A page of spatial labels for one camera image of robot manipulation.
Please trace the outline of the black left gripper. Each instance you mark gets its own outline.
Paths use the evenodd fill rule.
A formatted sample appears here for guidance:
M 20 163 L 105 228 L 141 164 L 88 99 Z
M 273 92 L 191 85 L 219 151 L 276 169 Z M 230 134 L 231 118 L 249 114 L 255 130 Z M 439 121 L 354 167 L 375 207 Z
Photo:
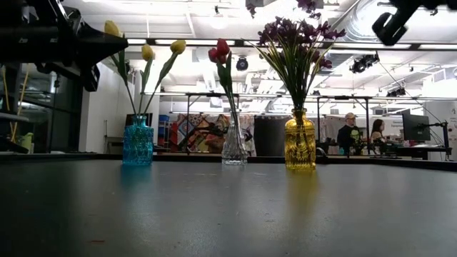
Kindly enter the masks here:
M 68 24 L 30 25 L 0 23 L 0 63 L 61 63 L 82 69 L 82 84 L 97 91 L 98 62 L 128 46 L 127 39 L 106 34 L 83 23 L 78 33 Z

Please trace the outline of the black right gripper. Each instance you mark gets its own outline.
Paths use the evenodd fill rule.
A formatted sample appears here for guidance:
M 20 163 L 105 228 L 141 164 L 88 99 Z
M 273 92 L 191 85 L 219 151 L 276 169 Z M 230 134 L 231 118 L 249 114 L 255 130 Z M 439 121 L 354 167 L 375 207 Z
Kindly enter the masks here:
M 382 13 L 373 23 L 374 32 L 379 32 L 378 38 L 386 46 L 395 45 L 407 32 L 405 23 L 419 7 L 434 10 L 438 6 L 447 6 L 451 11 L 457 11 L 457 0 L 392 0 L 397 8 L 395 14 Z

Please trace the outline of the yellow artificial tulip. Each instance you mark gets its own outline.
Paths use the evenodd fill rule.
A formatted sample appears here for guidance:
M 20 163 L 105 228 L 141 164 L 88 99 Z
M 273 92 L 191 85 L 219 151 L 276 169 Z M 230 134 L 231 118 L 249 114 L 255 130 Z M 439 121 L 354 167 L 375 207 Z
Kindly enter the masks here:
M 144 109 L 144 115 L 146 114 L 148 108 L 149 108 L 149 105 L 151 104 L 151 101 L 158 89 L 158 87 L 161 85 L 161 82 L 162 80 L 165 78 L 165 76 L 169 73 L 169 71 L 171 70 L 176 58 L 178 57 L 178 55 L 182 54 L 186 49 L 186 41 L 185 40 L 176 40 L 175 42 L 173 42 L 171 45 L 170 45 L 170 50 L 172 52 L 172 55 L 171 57 L 169 58 L 169 60 L 167 62 L 164 63 L 160 73 L 159 73 L 159 77 L 157 79 L 157 82 L 156 82 L 156 85 L 154 87 L 154 91 L 152 92 L 148 102 L 147 102 L 147 105 Z
M 111 20 L 105 21 L 104 32 L 106 34 L 110 34 L 112 36 L 121 37 L 122 39 L 126 40 L 125 39 L 125 34 L 121 33 L 119 27 Z M 134 105 L 134 100 L 133 100 L 133 97 L 131 95 L 131 91 L 129 89 L 128 74 L 129 74 L 129 71 L 130 71 L 130 66 L 128 64 L 128 60 L 125 57 L 125 48 L 120 50 L 117 53 L 117 56 L 118 57 L 115 57 L 114 55 L 111 55 L 111 60 L 115 64 L 115 66 L 117 68 L 117 71 L 118 71 L 120 77 L 122 78 L 122 80 L 124 82 L 124 86 L 126 87 L 126 90 L 127 90 L 128 96 L 129 96 L 129 101 L 131 103 L 131 107 L 133 109 L 134 115 L 136 115 L 137 111 L 136 111 L 136 108 L 135 108 L 135 105 Z
M 138 114 L 141 113 L 141 107 L 142 107 L 142 103 L 143 103 L 144 93 L 145 93 L 146 85 L 147 85 L 148 80 L 149 80 L 149 74 L 150 74 L 150 70 L 151 70 L 151 65 L 152 65 L 154 57 L 155 57 L 155 53 L 154 53 L 153 49 L 148 44 L 144 44 L 141 47 L 141 55 L 142 55 L 143 60 L 146 62 L 146 66 L 145 66 L 145 69 L 143 71 L 140 71 L 140 74 L 141 74 L 141 90 L 140 90 L 140 102 L 139 102 L 139 112 L 138 112 Z

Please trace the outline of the red artificial tulip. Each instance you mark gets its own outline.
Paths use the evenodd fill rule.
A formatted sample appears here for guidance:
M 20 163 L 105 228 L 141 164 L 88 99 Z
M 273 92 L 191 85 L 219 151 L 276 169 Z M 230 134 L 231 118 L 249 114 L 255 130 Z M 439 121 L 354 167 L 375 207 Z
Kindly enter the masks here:
M 236 113 L 236 105 L 233 95 L 233 81 L 231 78 L 231 51 L 226 55 L 220 53 L 216 48 L 209 50 L 209 58 L 216 64 L 219 81 L 228 99 L 231 113 Z
M 217 41 L 217 62 L 218 75 L 220 78 L 221 86 L 227 96 L 230 104 L 231 112 L 236 113 L 236 105 L 233 94 L 233 81 L 231 77 L 231 57 L 232 52 L 225 39 L 218 39 Z

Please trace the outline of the yellow glass vase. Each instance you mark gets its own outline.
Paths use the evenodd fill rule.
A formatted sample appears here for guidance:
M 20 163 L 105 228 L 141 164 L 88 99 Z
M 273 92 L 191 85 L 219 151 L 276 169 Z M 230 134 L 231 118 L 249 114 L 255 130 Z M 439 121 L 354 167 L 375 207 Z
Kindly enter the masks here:
M 313 173 L 316 170 L 316 135 L 314 123 L 306 118 L 306 109 L 293 110 L 285 124 L 284 156 L 286 168 Z

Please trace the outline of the clear glass vase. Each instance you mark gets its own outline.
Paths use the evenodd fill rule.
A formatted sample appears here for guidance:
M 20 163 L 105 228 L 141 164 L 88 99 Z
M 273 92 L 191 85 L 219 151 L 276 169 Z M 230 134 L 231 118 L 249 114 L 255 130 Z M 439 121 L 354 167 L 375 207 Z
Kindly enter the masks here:
M 245 165 L 247 164 L 248 152 L 236 112 L 231 112 L 230 122 L 221 153 L 222 164 Z

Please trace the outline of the black ceiling light cluster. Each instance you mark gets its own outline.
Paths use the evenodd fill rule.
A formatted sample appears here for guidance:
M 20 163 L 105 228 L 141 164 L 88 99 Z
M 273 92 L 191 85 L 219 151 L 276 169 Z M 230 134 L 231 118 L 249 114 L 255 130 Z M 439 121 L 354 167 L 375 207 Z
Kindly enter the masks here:
M 378 54 L 364 55 L 361 58 L 354 60 L 353 64 L 349 68 L 349 71 L 351 71 L 353 74 L 359 74 L 372 67 L 379 61 L 380 59 Z

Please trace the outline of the long wooden stick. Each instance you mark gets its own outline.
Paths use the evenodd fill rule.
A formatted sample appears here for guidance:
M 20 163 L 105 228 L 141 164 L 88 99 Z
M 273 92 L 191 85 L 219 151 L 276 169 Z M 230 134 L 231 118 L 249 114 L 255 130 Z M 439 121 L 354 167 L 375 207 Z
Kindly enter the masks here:
M 4 83 L 4 93 L 5 93 L 5 99 L 6 99 L 6 109 L 7 111 L 10 111 L 10 103 L 9 103 L 9 90 L 6 82 L 6 67 L 2 69 L 2 77 L 3 77 L 3 83 Z
M 23 100 L 24 100 L 24 94 L 25 94 L 25 89 L 26 89 L 26 85 L 27 85 L 28 80 L 29 80 L 29 66 L 27 65 L 26 75 L 24 77 L 24 82 L 23 82 L 23 84 L 21 86 L 21 94 L 20 94 L 20 98 L 19 98 L 19 107 L 18 107 L 18 111 L 17 111 L 17 115 L 18 116 L 20 116 L 21 111 L 22 111 L 22 103 L 23 103 Z M 12 135 L 11 135 L 11 142 L 13 142 L 13 143 L 16 142 L 17 126 L 18 126 L 18 121 L 15 121 L 14 125 L 13 125 Z

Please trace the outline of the blue storage shelf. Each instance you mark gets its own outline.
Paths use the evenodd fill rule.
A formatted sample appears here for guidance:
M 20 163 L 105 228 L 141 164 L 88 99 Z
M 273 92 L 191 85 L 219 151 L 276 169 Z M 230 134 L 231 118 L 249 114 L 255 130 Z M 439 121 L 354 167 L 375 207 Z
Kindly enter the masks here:
M 169 147 L 169 128 L 170 128 L 170 121 L 169 116 L 167 115 L 160 115 L 159 122 L 158 122 L 158 145 L 162 148 Z

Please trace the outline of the black monitor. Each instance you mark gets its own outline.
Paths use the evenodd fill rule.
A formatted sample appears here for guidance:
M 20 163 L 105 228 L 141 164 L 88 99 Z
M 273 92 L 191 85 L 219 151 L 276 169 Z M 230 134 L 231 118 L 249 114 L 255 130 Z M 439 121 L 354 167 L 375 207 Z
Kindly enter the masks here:
M 430 141 L 431 133 L 429 128 L 429 118 L 427 116 L 417 116 L 403 114 L 403 135 L 406 141 Z

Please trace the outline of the pale green container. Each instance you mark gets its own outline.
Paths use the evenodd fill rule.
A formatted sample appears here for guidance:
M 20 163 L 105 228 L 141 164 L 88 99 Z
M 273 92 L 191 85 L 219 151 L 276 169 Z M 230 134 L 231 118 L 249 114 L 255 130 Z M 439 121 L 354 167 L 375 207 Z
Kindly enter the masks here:
M 19 145 L 24 147 L 28 151 L 28 153 L 33 152 L 33 146 L 34 146 L 33 137 L 34 137 L 33 133 L 27 133 L 18 140 Z

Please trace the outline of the person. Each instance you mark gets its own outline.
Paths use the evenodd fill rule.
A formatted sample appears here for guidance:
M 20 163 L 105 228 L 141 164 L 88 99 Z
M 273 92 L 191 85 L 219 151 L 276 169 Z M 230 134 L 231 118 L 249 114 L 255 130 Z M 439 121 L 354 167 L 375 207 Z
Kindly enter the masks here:
M 376 119 L 373 122 L 373 128 L 371 131 L 371 143 L 379 145 L 386 142 L 386 139 L 383 136 L 384 127 L 385 123 L 382 119 Z
M 361 155 L 363 149 L 362 133 L 356 125 L 353 113 L 345 115 L 345 125 L 338 130 L 337 144 L 345 156 Z

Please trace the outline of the black desk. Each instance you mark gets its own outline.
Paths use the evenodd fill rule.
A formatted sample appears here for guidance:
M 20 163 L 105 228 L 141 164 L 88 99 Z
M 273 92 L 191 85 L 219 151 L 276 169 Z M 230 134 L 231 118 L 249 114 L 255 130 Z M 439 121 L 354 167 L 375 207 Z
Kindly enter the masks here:
M 429 153 L 445 153 L 450 156 L 452 154 L 452 148 L 446 148 L 444 146 L 433 146 L 420 144 L 416 146 L 397 146 L 387 145 L 385 155 L 387 156 L 405 156 L 411 158 L 420 158 L 422 160 L 428 160 Z

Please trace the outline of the colourful patterned quilt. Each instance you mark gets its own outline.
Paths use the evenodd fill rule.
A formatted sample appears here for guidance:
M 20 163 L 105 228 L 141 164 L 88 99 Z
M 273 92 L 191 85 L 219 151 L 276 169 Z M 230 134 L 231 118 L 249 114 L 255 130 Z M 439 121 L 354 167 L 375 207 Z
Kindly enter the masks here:
M 179 114 L 171 123 L 171 152 L 221 153 L 231 117 L 224 114 Z

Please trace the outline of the silver ventilation duct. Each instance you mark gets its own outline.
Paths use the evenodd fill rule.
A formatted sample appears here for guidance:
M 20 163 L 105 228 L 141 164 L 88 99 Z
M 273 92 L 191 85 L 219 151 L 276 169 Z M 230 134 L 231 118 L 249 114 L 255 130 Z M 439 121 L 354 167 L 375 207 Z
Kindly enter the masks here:
M 394 14 L 396 8 L 388 0 L 360 0 L 336 27 L 344 29 L 343 41 L 379 42 L 372 25 L 381 14 Z

